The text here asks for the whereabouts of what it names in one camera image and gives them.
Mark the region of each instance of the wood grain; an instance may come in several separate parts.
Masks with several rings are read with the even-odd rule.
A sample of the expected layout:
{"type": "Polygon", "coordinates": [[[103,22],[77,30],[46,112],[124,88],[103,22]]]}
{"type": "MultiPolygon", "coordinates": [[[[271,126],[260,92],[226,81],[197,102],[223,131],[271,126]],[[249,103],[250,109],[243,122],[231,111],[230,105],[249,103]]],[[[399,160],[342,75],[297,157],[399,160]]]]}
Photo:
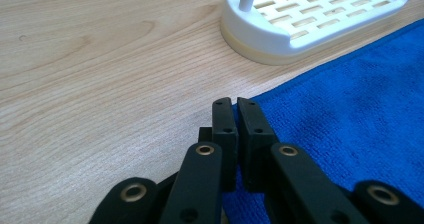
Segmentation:
{"type": "Polygon", "coordinates": [[[223,0],[0,0],[0,223],[86,223],[123,179],[178,170],[213,100],[252,97],[424,17],[288,66],[235,53],[223,0]]]}

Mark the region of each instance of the screw hole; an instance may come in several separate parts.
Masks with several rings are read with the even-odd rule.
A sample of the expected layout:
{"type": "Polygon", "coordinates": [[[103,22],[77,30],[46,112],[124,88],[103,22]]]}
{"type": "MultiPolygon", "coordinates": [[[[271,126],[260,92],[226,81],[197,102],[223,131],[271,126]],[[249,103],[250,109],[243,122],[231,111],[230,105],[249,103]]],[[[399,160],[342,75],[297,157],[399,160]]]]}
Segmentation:
{"type": "Polygon", "coordinates": [[[376,201],[385,205],[394,206],[399,204],[399,198],[391,191],[382,186],[371,185],[367,188],[368,194],[376,201]]]}
{"type": "Polygon", "coordinates": [[[126,186],[121,191],[121,199],[125,202],[136,202],[143,198],[147,193],[146,186],[140,183],[133,183],[126,186]]]}
{"type": "Polygon", "coordinates": [[[197,213],[196,209],[193,208],[184,209],[180,212],[181,220],[186,223],[194,222],[198,217],[199,214],[197,213]]]}
{"type": "Polygon", "coordinates": [[[291,146],[282,146],[279,151],[281,154],[286,156],[296,156],[299,153],[296,148],[291,146]]]}
{"type": "Polygon", "coordinates": [[[348,223],[350,223],[349,217],[341,211],[334,211],[331,214],[331,220],[334,223],[337,223],[337,224],[348,224],[348,223]]]}
{"type": "Polygon", "coordinates": [[[202,156],[208,156],[212,154],[215,149],[211,146],[203,145],[196,148],[196,152],[202,156]]]}

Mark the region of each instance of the blue towel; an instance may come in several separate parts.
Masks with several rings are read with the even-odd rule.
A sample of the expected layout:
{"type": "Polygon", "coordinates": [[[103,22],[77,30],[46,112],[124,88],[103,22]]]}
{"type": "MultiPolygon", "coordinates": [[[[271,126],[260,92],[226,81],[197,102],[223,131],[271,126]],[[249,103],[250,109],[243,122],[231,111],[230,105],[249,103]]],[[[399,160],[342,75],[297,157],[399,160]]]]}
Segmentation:
{"type": "MultiPolygon", "coordinates": [[[[424,207],[424,19],[253,100],[335,184],[379,180],[424,207]]],[[[263,195],[237,178],[223,197],[230,223],[269,223],[263,195]]]]}

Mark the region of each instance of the table surface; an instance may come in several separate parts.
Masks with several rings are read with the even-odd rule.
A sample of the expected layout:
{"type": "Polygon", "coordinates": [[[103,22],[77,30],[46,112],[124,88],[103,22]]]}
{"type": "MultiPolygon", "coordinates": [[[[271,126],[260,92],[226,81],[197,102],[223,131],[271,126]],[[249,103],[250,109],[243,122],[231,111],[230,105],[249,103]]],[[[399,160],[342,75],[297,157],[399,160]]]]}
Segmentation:
{"type": "Polygon", "coordinates": [[[235,53],[223,0],[0,0],[0,223],[87,223],[179,169],[212,101],[252,97],[424,17],[424,0],[285,66],[235,53]]]}

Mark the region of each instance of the white soap dish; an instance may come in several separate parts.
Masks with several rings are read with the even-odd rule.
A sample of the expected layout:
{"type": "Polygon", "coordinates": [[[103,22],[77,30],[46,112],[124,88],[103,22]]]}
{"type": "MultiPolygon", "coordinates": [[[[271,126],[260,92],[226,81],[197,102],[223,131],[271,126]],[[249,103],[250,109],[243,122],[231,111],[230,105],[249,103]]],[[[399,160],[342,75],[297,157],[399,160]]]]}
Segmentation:
{"type": "Polygon", "coordinates": [[[241,55],[281,65],[394,14],[408,0],[225,0],[221,32],[241,55]]]}

